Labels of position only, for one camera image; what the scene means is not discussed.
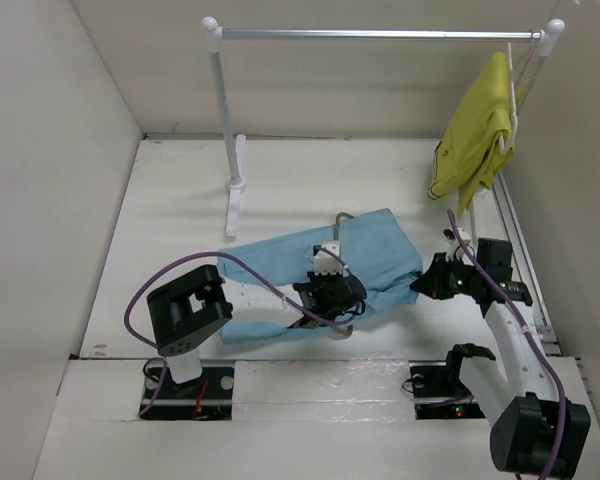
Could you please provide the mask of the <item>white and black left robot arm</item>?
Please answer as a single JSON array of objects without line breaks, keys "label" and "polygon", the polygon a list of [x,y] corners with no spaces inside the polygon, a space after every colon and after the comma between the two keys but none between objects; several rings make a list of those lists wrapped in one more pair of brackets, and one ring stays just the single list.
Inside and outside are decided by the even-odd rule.
[{"label": "white and black left robot arm", "polygon": [[277,287],[230,280],[203,265],[152,291],[148,310],[168,384],[181,396],[202,387],[198,348],[218,334],[225,343],[278,341],[305,333],[348,332],[364,313],[367,292],[351,273],[308,274]]}]

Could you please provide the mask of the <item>light blue trousers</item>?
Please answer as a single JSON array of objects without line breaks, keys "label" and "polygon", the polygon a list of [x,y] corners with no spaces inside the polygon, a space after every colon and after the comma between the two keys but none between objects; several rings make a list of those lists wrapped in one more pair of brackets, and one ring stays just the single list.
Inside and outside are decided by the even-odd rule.
[{"label": "light blue trousers", "polygon": [[[276,286],[307,280],[313,269],[312,249],[333,239],[332,226],[319,227],[279,236],[227,252]],[[410,285],[423,271],[422,259],[389,209],[377,210],[344,221],[339,231],[340,257],[352,269],[367,291],[362,323],[398,306],[412,305],[418,294]],[[269,320],[233,320],[220,330],[224,345],[260,341],[292,341],[309,338],[334,338],[330,327],[289,329]]]}]

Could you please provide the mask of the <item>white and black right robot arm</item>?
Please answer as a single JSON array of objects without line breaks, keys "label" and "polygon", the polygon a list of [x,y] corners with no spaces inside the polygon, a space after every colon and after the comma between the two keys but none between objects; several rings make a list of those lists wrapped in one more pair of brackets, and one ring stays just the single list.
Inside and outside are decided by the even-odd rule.
[{"label": "white and black right robot arm", "polygon": [[442,361],[411,363],[406,383],[420,419],[480,412],[490,426],[490,456],[497,470],[571,479],[591,417],[586,406],[568,400],[548,363],[533,321],[531,294],[513,280],[511,261],[509,242],[485,238],[469,262],[463,261],[458,243],[433,256],[412,290],[433,300],[457,295],[474,300],[497,348],[456,344]]}]

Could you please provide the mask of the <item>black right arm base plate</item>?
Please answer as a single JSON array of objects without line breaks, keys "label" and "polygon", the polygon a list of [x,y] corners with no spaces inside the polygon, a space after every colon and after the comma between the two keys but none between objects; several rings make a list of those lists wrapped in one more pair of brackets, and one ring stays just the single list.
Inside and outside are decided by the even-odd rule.
[{"label": "black right arm base plate", "polygon": [[484,419],[470,391],[450,378],[444,361],[410,361],[402,388],[412,395],[417,420]]}]

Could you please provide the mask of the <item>silver metal hanger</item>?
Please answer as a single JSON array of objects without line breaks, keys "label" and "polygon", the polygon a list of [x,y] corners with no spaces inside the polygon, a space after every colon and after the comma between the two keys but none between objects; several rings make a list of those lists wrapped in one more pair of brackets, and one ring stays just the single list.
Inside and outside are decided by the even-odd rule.
[{"label": "silver metal hanger", "polygon": [[[333,229],[333,240],[338,243],[338,256],[342,254],[342,246],[340,241],[341,226],[345,220],[353,219],[354,216],[347,212],[339,212],[335,217],[334,229]],[[350,338],[353,333],[353,326],[350,323],[345,323],[343,320],[339,320],[340,326],[334,327],[334,331],[343,336],[345,339]]]}]

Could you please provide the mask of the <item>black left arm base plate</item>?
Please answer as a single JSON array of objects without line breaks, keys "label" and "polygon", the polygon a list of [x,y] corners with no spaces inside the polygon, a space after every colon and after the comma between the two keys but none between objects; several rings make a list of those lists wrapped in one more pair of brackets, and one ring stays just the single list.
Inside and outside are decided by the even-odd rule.
[{"label": "black left arm base plate", "polygon": [[232,418],[234,362],[203,360],[202,375],[177,384],[163,359],[142,367],[144,384],[138,416],[147,421],[228,421]]}]

